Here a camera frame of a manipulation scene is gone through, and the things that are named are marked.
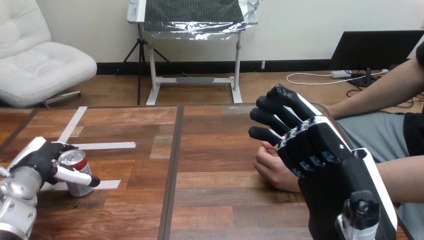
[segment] white chair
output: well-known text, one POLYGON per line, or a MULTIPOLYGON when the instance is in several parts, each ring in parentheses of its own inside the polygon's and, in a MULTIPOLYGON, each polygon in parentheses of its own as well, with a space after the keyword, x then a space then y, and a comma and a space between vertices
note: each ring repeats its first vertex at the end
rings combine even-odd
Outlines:
POLYGON ((0 100, 27 107, 81 94, 50 98, 96 75, 96 62, 76 48, 50 41, 36 0, 0 0, 0 100))

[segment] red soda can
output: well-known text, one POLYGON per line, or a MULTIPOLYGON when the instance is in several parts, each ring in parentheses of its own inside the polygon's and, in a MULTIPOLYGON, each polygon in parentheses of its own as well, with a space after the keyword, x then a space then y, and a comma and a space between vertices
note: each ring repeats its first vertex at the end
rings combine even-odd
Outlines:
MULTIPOLYGON (((62 153, 57 161, 61 164, 73 167, 81 173, 92 175, 89 161, 87 160, 86 153, 80 149, 73 149, 62 153)), ((74 197, 82 197, 93 191, 93 187, 85 186, 78 183, 66 182, 69 194, 74 197)))

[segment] black baseboard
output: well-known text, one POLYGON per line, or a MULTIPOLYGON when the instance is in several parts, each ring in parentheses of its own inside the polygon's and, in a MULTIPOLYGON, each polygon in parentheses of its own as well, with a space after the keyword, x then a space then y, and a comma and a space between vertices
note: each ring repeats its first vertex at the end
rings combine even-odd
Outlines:
MULTIPOLYGON (((254 72, 306 72, 326 71, 330 69, 330 59, 317 60, 274 60, 266 61, 262 69, 262 61, 242 61, 241 73, 254 72)), ((156 62, 156 73, 165 74, 224 74, 234 73, 234 61, 180 61, 168 65, 166 62, 156 62)), ((138 62, 98 62, 97 75, 137 75, 138 62)), ((150 75, 150 66, 147 62, 142 66, 141 72, 150 75)))

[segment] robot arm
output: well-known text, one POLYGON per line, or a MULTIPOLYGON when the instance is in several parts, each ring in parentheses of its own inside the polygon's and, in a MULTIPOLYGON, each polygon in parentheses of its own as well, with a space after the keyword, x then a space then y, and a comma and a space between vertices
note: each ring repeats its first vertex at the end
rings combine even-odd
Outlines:
POLYGON ((76 147, 62 142, 32 140, 7 169, 0 169, 0 239, 27 240, 36 220, 37 193, 45 182, 58 179, 90 187, 99 185, 96 176, 55 162, 62 152, 76 147))
POLYGON ((250 117, 272 129, 253 126, 249 135, 277 146, 299 178, 313 239, 396 239, 395 210, 365 148, 351 150, 326 117, 280 84, 256 105, 250 117))

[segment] white cable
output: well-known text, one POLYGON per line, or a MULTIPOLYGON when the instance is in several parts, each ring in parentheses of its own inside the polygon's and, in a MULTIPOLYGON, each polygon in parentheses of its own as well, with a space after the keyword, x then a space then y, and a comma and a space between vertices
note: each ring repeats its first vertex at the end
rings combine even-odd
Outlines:
MULTIPOLYGON (((371 74, 371 76, 385 74, 387 72, 388 72, 387 69, 383 69, 381 72, 371 74)), ((329 75, 319 75, 319 74, 311 74, 311 73, 293 73, 293 74, 288 75, 285 78, 289 83, 297 84, 297 85, 329 85, 329 84, 338 84, 338 83, 343 83, 343 82, 347 82, 347 81, 351 81, 351 80, 355 80, 355 79, 362 79, 362 78, 365 78, 366 77, 366 75, 364 75, 364 76, 360 76, 360 77, 357 77, 357 78, 344 79, 344 80, 340 80, 340 81, 332 81, 332 82, 324 82, 324 83, 306 83, 306 82, 294 82, 294 81, 290 81, 289 80, 289 77, 294 76, 294 75, 310 75, 310 76, 318 76, 318 77, 330 77, 331 74, 329 74, 329 75)))

